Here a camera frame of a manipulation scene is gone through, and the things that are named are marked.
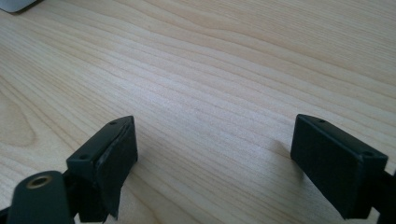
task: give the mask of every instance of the wood grain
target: wood grain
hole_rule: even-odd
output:
[[[108,223],[343,221],[290,160],[327,119],[396,169],[396,3],[46,0],[0,12],[0,207],[105,123],[139,162]]]

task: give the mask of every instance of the screw hole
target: screw hole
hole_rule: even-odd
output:
[[[27,183],[26,188],[28,189],[38,189],[43,186],[46,186],[50,181],[52,180],[52,177],[50,175],[41,175],[33,180],[29,181]]]
[[[84,154],[84,155],[79,156],[79,158],[80,158],[81,160],[87,160],[88,157],[89,157],[89,156],[88,156],[87,154]]]
[[[362,154],[363,156],[369,156],[369,157],[374,156],[374,153],[373,153],[373,152],[369,152],[369,151],[364,151],[364,152],[362,152],[361,154]]]

